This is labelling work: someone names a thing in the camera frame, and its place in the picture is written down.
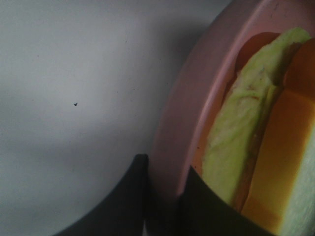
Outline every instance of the white table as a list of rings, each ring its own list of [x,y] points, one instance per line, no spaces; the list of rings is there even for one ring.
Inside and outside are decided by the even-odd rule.
[[[112,190],[229,2],[0,0],[1,236],[54,234]]]

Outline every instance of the pink bowl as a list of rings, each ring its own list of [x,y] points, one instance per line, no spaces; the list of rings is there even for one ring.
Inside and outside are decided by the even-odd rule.
[[[208,116],[220,108],[237,53],[260,32],[300,26],[315,36],[314,0],[234,0],[210,25],[183,66],[150,155],[149,178],[168,203],[184,191]]]

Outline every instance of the dark edge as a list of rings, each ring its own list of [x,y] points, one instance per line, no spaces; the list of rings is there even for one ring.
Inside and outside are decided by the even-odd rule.
[[[136,155],[113,191],[92,211],[55,236],[141,236],[148,156]]]

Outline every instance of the pale green food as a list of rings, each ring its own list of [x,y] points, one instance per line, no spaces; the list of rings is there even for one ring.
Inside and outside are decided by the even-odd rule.
[[[305,30],[293,28],[261,48],[239,73],[216,116],[203,157],[202,178],[228,204],[249,156],[249,143],[288,63],[287,49],[309,39]]]

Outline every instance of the black object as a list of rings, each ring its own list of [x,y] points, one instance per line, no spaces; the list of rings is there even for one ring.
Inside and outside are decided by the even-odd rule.
[[[90,213],[55,236],[141,236],[147,155],[135,156],[114,190]]]
[[[223,202],[193,168],[179,205],[181,236],[272,236]]]
[[[90,213],[55,236],[272,236],[224,203],[189,171],[181,198],[167,204],[148,180],[147,155],[135,156],[114,190]]]

